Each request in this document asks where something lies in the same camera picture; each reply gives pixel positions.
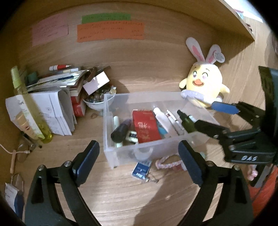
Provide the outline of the dark green dropper bottle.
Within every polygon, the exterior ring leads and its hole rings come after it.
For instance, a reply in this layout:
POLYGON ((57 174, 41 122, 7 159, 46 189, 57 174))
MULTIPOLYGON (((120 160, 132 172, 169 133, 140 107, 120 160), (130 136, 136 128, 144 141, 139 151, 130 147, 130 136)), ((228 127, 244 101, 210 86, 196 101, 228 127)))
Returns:
POLYGON ((184 129, 187 133, 192 133, 192 132, 196 131, 195 123, 189 118, 188 115, 186 115, 181 110, 178 110, 177 114, 179 115, 179 117, 181 119, 181 125, 184 127, 184 129))

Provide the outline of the blue small box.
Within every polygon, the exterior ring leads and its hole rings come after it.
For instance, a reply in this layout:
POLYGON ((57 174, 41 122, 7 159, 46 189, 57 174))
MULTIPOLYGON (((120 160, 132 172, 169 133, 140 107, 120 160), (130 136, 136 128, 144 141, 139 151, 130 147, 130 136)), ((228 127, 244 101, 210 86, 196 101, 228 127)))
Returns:
POLYGON ((141 180, 147 180, 151 165, 152 161, 138 162, 132 171, 132 176, 141 180))

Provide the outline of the dark purple cosmetic tube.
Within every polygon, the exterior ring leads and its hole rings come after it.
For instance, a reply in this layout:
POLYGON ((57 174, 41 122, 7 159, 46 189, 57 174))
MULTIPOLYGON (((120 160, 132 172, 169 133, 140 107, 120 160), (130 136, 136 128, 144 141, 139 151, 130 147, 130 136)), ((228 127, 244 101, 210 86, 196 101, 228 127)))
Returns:
POLYGON ((130 129, 131 124, 132 124, 131 119, 127 119, 120 124, 118 118, 115 118, 114 120, 115 129, 111 134, 111 139, 115 143, 121 143, 122 141, 124 141, 130 129))

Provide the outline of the clear plastic storage bin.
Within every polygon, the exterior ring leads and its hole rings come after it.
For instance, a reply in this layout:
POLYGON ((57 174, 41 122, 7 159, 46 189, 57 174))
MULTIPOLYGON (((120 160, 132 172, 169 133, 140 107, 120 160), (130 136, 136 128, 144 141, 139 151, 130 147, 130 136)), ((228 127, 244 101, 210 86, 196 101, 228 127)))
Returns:
POLYGON ((106 94, 104 96, 103 142, 104 154, 111 168, 130 162, 154 160, 174 155, 178 143, 187 140, 192 147, 201 146, 209 139, 199 132, 187 133, 181 129, 180 110, 196 120, 217 123, 213 115, 195 99, 182 98, 178 92, 137 92, 106 94), (114 118, 118 118, 124 130, 136 132, 137 141, 123 140, 115 130, 114 118))

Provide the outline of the red packet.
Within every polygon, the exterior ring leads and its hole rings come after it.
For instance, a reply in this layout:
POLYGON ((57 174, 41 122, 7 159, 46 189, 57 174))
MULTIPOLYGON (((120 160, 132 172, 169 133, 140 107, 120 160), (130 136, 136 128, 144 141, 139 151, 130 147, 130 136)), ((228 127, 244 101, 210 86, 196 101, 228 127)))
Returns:
POLYGON ((132 118, 139 144, 162 139, 152 111, 133 110, 132 118))

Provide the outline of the white bowl with trinkets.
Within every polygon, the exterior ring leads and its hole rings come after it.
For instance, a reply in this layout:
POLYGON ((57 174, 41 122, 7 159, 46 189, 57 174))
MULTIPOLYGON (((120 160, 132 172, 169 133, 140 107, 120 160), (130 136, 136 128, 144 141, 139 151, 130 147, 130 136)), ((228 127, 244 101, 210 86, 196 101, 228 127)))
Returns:
POLYGON ((105 94, 108 94, 107 103, 111 105, 116 94, 116 87, 113 85, 104 86, 91 95, 86 96, 83 101, 90 109, 102 111, 105 107, 105 94))

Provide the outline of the stack of books papers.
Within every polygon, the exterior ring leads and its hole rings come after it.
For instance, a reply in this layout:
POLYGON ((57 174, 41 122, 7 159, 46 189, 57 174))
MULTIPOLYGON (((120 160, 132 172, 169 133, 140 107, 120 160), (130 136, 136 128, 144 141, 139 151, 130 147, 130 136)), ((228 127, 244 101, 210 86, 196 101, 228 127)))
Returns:
POLYGON ((27 86, 27 91, 39 92, 67 88, 71 96, 79 96, 79 93, 83 89, 83 85, 86 82, 90 82, 92 78, 101 72, 105 72, 105 70, 98 70, 96 67, 89 70, 81 70, 79 68, 69 69, 66 73, 55 74, 39 79, 37 83, 27 86))

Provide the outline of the yellow green spray bottle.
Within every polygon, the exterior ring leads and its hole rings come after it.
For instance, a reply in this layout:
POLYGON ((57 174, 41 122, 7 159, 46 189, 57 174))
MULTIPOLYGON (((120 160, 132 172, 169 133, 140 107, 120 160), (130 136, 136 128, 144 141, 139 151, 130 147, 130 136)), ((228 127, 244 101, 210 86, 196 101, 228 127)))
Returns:
POLYGON ((37 104, 32 96, 27 92, 25 84, 22 82, 17 66, 11 69, 11 77, 14 86, 14 93, 27 125, 24 126, 25 131, 34 133, 35 139, 46 144, 52 141, 52 133, 41 117, 37 104))

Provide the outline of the small white pink box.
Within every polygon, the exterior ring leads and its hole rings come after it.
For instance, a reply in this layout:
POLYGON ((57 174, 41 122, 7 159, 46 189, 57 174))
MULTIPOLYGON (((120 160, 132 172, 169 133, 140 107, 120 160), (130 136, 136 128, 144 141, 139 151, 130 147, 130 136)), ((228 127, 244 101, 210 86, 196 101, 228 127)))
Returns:
POLYGON ((83 85, 84 90, 88 95, 91 95, 95 91, 97 91, 99 88, 104 86, 105 84, 109 83, 110 80, 107 77, 105 72, 101 72, 100 74, 96 75, 90 82, 86 82, 83 85))

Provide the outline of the white pen applicator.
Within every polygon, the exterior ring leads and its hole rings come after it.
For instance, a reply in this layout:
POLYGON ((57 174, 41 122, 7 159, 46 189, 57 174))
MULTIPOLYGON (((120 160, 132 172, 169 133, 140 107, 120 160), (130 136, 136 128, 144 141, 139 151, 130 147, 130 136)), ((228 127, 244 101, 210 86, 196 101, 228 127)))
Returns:
POLYGON ((181 126, 178 124, 177 119, 175 118, 175 116, 169 111, 166 110, 166 114, 167 118, 169 119, 169 121, 171 122, 172 126, 174 127, 175 131, 177 132, 177 134, 179 136, 184 135, 184 130, 181 128, 181 126))

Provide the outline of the green sticky note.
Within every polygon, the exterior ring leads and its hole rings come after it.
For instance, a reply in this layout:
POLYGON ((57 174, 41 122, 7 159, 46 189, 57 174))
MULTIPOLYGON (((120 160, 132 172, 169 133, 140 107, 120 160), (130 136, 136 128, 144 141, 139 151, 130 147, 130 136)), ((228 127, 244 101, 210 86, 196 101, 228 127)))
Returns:
POLYGON ((131 20, 131 14, 128 13, 100 13, 82 16, 81 23, 94 23, 101 21, 120 21, 131 20))

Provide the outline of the white paper box stack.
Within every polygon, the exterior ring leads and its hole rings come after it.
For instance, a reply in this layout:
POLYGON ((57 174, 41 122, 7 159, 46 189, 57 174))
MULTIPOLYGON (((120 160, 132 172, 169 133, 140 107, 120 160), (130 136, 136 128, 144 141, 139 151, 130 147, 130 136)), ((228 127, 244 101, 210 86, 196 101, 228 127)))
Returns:
POLYGON ((53 134, 72 135, 77 121, 68 89, 35 92, 31 97, 53 134))

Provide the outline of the white pink cream tube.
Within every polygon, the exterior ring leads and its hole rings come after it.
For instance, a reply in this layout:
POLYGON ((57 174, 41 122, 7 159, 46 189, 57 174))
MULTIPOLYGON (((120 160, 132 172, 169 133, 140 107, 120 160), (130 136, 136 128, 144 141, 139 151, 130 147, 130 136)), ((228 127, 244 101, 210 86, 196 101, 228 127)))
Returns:
POLYGON ((169 136, 174 137, 178 135, 168 117, 158 107, 155 107, 153 109, 153 112, 155 114, 156 119, 161 124, 161 126, 167 131, 169 136))

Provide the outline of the red small boxes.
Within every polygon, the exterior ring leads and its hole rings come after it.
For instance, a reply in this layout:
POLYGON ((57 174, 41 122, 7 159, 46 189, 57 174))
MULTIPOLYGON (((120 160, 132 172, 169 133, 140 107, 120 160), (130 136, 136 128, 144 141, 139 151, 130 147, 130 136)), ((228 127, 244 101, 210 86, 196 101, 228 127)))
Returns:
POLYGON ((84 117, 86 112, 86 104, 81 96, 71 96, 73 112, 76 117, 84 117))

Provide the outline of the teal tape roll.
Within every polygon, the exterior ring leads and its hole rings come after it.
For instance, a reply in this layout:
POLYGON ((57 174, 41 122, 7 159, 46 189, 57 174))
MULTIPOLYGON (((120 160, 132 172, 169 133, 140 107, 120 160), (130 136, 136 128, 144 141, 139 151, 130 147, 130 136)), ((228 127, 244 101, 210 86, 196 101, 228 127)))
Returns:
POLYGON ((160 133, 160 135, 163 137, 163 138, 166 138, 167 135, 168 135, 168 132, 165 130, 165 128, 160 124, 159 121, 156 121, 156 124, 157 124, 157 128, 158 128, 158 131, 160 133))

